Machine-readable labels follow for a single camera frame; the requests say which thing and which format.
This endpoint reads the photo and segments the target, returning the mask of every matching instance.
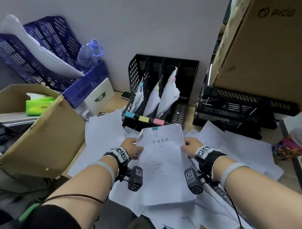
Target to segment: yellow sticky tab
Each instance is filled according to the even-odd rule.
[[[138,120],[142,121],[142,122],[149,122],[149,119],[150,118],[147,118],[147,117],[144,117],[144,116],[140,116],[140,118]]]

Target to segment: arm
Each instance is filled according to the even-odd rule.
[[[189,156],[203,146],[196,138],[185,138],[182,146]],[[236,161],[221,157],[213,166],[214,177],[221,180],[223,172]],[[248,167],[233,170],[225,189],[256,228],[302,228],[302,195]]]
[[[143,150],[143,147],[133,145],[135,142],[136,138],[126,138],[121,144],[121,147],[127,151],[131,158]],[[117,177],[118,166],[113,157],[104,156],[100,161],[107,163]],[[110,192],[111,185],[112,178],[109,171],[103,166],[91,165],[59,187],[49,197],[62,194],[85,194],[104,202]],[[91,228],[103,208],[103,204],[95,200],[75,196],[60,197],[46,202],[45,205],[57,205],[65,209],[76,219],[82,229]]]

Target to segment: hand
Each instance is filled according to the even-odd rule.
[[[144,150],[144,147],[136,146],[133,143],[136,143],[135,137],[126,138],[121,144],[121,147],[127,151],[130,158],[137,160],[137,155]]]
[[[194,137],[185,137],[185,143],[186,145],[180,146],[180,149],[191,158],[194,158],[196,150],[203,146],[203,144]]]

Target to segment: blue plastic basket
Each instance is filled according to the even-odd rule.
[[[81,44],[63,17],[45,17],[24,25],[24,28],[40,45],[85,74],[69,80],[45,68],[16,36],[0,34],[0,57],[26,82],[44,82],[51,89],[63,92],[64,98],[76,108],[108,76],[103,61],[93,69],[75,62]]]

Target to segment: colorful sticky tab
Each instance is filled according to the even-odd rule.
[[[153,123],[159,126],[163,126],[165,124],[165,121],[155,118]]]
[[[139,121],[142,121],[142,122],[149,122],[149,119],[150,119],[150,118],[147,118],[147,117],[145,117],[145,116],[140,116],[138,120],[139,120]]]
[[[134,118],[134,113],[132,113],[132,112],[128,112],[128,111],[126,111],[126,113],[125,113],[125,117],[128,117],[128,118]]]

